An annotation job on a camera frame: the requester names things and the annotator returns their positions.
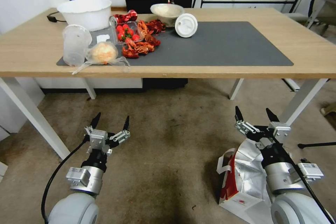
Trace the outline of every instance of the round white lid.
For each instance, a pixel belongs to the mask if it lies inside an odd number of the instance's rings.
[[[175,30],[181,37],[191,37],[197,30],[197,20],[195,16],[184,13],[180,15],[175,22]]]

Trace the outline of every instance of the crayfish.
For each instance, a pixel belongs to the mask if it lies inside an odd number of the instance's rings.
[[[139,54],[146,55],[149,52],[154,51],[154,46],[148,42],[134,42],[130,38],[126,38],[125,40],[128,48],[122,48],[122,54],[126,58],[139,58]]]
[[[159,19],[152,20],[146,23],[146,26],[150,31],[153,31],[155,35],[166,30],[166,25],[162,23]]]
[[[122,54],[126,58],[139,58],[139,54],[146,55],[153,52],[156,46],[161,44],[152,34],[159,34],[165,31],[166,26],[160,20],[153,20],[145,23],[143,20],[138,22],[139,33],[144,37],[145,42],[134,42],[130,38],[126,38],[125,43],[127,47],[122,48]]]

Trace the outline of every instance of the white paper bag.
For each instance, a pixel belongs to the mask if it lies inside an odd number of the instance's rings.
[[[225,155],[230,160],[223,166]],[[217,164],[217,172],[225,172],[219,205],[251,224],[273,224],[262,159],[255,142],[246,139],[237,150],[226,151]]]

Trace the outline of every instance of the white plastic bowl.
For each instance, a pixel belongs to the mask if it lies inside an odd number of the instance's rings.
[[[57,7],[69,25],[80,25],[89,31],[102,30],[109,26],[110,0],[72,0]]]
[[[184,13],[182,6],[170,3],[157,3],[152,5],[150,9],[167,27],[174,27],[177,17]]]

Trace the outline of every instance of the plastic bag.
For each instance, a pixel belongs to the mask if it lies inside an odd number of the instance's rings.
[[[119,65],[127,66],[129,69],[129,63],[125,57],[118,58],[118,50],[111,42],[100,42],[92,47],[87,55],[87,61],[85,61],[72,75],[82,71],[90,65]]]

